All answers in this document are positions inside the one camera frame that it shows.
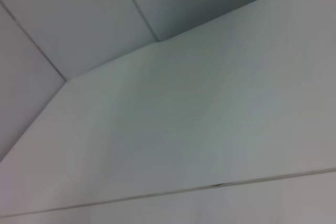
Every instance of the white ceiling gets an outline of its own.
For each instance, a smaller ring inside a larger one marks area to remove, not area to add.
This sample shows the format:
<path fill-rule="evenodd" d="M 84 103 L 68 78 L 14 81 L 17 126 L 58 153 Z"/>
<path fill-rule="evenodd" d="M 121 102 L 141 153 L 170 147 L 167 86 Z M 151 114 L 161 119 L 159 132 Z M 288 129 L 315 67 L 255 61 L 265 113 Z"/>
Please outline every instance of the white ceiling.
<path fill-rule="evenodd" d="M 254 0 L 3 0 L 70 79 Z"/>

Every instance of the seam line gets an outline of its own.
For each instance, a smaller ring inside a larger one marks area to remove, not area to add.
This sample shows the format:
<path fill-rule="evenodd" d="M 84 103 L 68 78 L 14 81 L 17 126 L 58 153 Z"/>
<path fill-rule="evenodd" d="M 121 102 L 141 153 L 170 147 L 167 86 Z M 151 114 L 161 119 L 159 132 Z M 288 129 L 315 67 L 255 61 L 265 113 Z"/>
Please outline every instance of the seam line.
<path fill-rule="evenodd" d="M 54 93 L 50 96 L 49 99 L 46 100 L 45 104 L 41 106 L 38 113 L 33 117 L 33 119 L 30 121 L 29 125 L 27 125 L 24 130 L 21 131 L 19 134 L 19 137 L 16 139 L 16 141 L 6 150 L 5 155 L 0 157 L 0 163 L 2 160 L 4 160 L 7 156 L 7 154 L 11 151 L 11 149 L 16 145 L 16 143 L 21 139 L 21 137 L 26 133 L 26 131 L 30 128 L 30 126 L 35 122 L 35 120 L 41 115 L 42 111 L 48 106 L 48 104 L 51 102 L 51 100 L 57 95 L 58 91 L 65 85 L 66 82 L 64 82 L 62 85 L 60 85 Z"/>
<path fill-rule="evenodd" d="M 131 0 L 132 3 L 134 4 L 136 10 L 138 11 L 138 13 L 140 14 L 141 18 L 143 19 L 143 21 L 145 22 L 145 25 L 147 26 L 148 30 L 150 31 L 150 33 L 152 34 L 152 36 L 154 37 L 156 42 L 159 42 L 159 38 L 157 37 L 157 35 L 155 34 L 153 28 L 151 27 L 150 23 L 148 22 L 146 16 L 144 15 L 143 11 L 141 10 L 140 6 L 138 5 L 138 3 L 136 2 L 136 0 Z"/>
<path fill-rule="evenodd" d="M 153 198 L 153 197 L 157 197 L 157 196 L 187 193 L 187 192 L 191 192 L 191 191 L 208 190 L 208 189 L 212 189 L 212 188 L 240 186 L 240 185 L 262 183 L 262 182 L 269 182 L 269 181 L 283 180 L 283 179 L 290 179 L 290 178 L 299 178 L 299 177 L 306 177 L 306 176 L 319 175 L 319 174 L 325 174 L 325 173 L 334 173 L 334 172 L 336 172 L 336 168 L 328 168 L 328 169 L 322 169 L 322 170 L 312 170 L 312 171 L 309 171 L 309 172 L 302 172 L 302 173 L 293 173 L 293 174 L 285 174 L 285 175 L 271 176 L 271 177 L 265 177 L 265 178 L 248 179 L 248 180 L 242 180 L 242 181 L 238 181 L 238 182 L 221 183 L 221 184 L 216 184 L 216 185 L 200 186 L 200 187 L 194 187 L 194 188 L 189 188 L 189 189 L 179 189 L 179 190 L 174 190 L 174 191 L 166 191 L 166 192 L 163 192 L 163 193 L 153 193 L 153 194 L 132 196 L 132 197 L 127 197 L 127 198 L 120 198 L 120 199 L 98 201 L 98 202 L 92 202 L 92 203 L 86 203 L 86 204 L 79 204 L 79 205 L 73 205 L 73 206 L 67 206 L 67 207 L 58 207 L 58 208 L 46 209 L 46 210 L 22 212 L 22 213 L 19 213 L 19 214 L 3 215 L 3 216 L 0 216 L 0 219 L 23 216 L 23 215 L 42 214 L 42 213 L 45 213 L 45 212 L 54 212 L 54 211 L 67 210 L 67 209 L 75 209 L 75 208 L 82 208 L 82 207 L 105 205 L 105 204 L 111 204 L 111 203 L 129 201 L 129 200 L 135 200 L 135 199 Z"/>
<path fill-rule="evenodd" d="M 12 18 L 12 20 L 17 24 L 19 29 L 26 35 L 28 40 L 33 43 L 36 49 L 39 51 L 40 54 L 49 62 L 52 68 L 62 77 L 62 79 L 67 82 L 67 79 L 64 75 L 56 68 L 56 66 L 52 63 L 52 61 L 47 57 L 47 55 L 43 52 L 40 46 L 36 43 L 36 41 L 32 38 L 32 36 L 26 31 L 26 29 L 21 25 L 20 21 L 15 17 L 15 15 L 11 12 L 8 6 L 5 4 L 3 0 L 0 0 L 0 6 L 7 12 L 7 14 Z"/>

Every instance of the white wall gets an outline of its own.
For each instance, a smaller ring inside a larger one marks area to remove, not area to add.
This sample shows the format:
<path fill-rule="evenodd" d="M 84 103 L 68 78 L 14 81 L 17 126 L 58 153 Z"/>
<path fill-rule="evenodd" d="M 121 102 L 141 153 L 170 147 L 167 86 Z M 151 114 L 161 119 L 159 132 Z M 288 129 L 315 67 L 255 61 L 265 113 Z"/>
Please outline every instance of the white wall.
<path fill-rule="evenodd" d="M 1 163 L 0 216 L 336 167 L 335 11 L 259 0 L 69 81 Z"/>
<path fill-rule="evenodd" d="M 0 7 L 0 160 L 63 83 Z"/>

